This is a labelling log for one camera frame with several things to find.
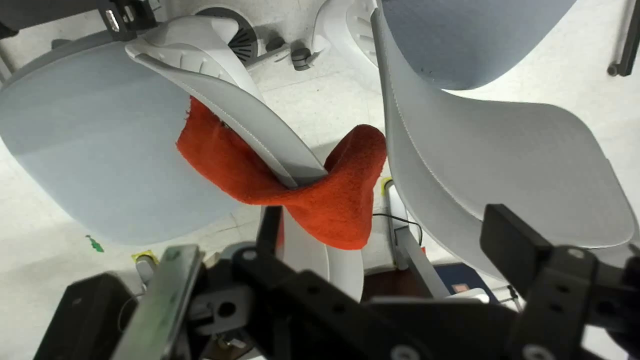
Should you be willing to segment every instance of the screw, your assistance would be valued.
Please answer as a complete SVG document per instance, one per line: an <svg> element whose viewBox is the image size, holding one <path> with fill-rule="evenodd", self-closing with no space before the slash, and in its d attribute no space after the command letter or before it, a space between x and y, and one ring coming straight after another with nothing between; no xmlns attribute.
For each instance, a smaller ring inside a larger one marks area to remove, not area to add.
<svg viewBox="0 0 640 360"><path fill-rule="evenodd" d="M618 65L610 65L610 67L606 69L606 75L618 77Z"/></svg>
<svg viewBox="0 0 640 360"><path fill-rule="evenodd" d="M391 348L391 360L420 360L420 355L411 347L397 345Z"/></svg>
<svg viewBox="0 0 640 360"><path fill-rule="evenodd" d="M242 252L242 259L248 261L248 263L251 263L251 261L258 259L258 252L255 252L255 251L245 251L245 252Z"/></svg>
<svg viewBox="0 0 640 360"><path fill-rule="evenodd" d="M578 251L578 248L570 248L568 254L573 256L573 259L584 259L584 252Z"/></svg>
<svg viewBox="0 0 640 360"><path fill-rule="evenodd" d="M312 61L312 51L308 51L305 47L292 51L292 62L298 73L308 70L310 61Z"/></svg>
<svg viewBox="0 0 640 360"><path fill-rule="evenodd" d="M556 360L556 357L538 345L528 345L522 351L523 360Z"/></svg>

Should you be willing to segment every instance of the fabric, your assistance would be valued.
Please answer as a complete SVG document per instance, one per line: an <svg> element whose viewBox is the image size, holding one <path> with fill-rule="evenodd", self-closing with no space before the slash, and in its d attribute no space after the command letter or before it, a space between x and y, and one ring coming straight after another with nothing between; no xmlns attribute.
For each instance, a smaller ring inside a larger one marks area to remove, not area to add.
<svg viewBox="0 0 640 360"><path fill-rule="evenodd" d="M303 188L281 186L259 157L194 98L177 151L237 203L285 206L328 246L360 251L368 243L374 186L386 160L384 137L371 126L355 126L342 138L325 159L328 174Z"/></svg>

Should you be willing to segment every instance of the cable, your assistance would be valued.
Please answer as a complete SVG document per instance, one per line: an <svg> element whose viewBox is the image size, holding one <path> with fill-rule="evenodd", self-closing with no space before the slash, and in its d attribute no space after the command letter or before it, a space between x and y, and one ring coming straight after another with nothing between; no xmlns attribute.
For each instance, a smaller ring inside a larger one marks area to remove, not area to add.
<svg viewBox="0 0 640 360"><path fill-rule="evenodd" d="M371 214L374 218L391 218L391 221L397 221L401 224L408 224L408 226L416 226L418 229L418 246L421 248L421 226L418 223L411 223L411 221L405 221L405 218L399 218L399 217L394 217L394 214Z"/></svg>

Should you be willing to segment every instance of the white plastic panel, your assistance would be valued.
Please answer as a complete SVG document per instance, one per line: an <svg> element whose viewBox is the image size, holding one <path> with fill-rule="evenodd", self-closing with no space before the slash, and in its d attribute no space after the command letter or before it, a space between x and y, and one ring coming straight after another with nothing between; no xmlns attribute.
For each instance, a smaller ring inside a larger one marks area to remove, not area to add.
<svg viewBox="0 0 640 360"><path fill-rule="evenodd" d="M381 11L374 18L394 178L411 214L450 251L467 263L483 259L474 252L489 203L556 245L606 248L636 237L625 197L576 117L444 95L399 55L394 37L411 35L391 35Z"/></svg>
<svg viewBox="0 0 640 360"><path fill-rule="evenodd" d="M95 37L23 69L0 92L0 137L30 176L99 238L147 245L237 206L176 151L188 95Z"/></svg>

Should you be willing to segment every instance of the orange towel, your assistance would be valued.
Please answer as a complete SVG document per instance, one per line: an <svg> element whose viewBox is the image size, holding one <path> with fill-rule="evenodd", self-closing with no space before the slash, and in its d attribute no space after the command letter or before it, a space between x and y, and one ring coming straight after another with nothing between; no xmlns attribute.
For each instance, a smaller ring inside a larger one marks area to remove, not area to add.
<svg viewBox="0 0 640 360"><path fill-rule="evenodd" d="M285 206L320 243L360 251L371 229L374 185L386 160L380 130L355 126L325 159L328 174L303 188L285 188L258 154L204 104L192 98L177 151L209 182L240 203Z"/></svg>

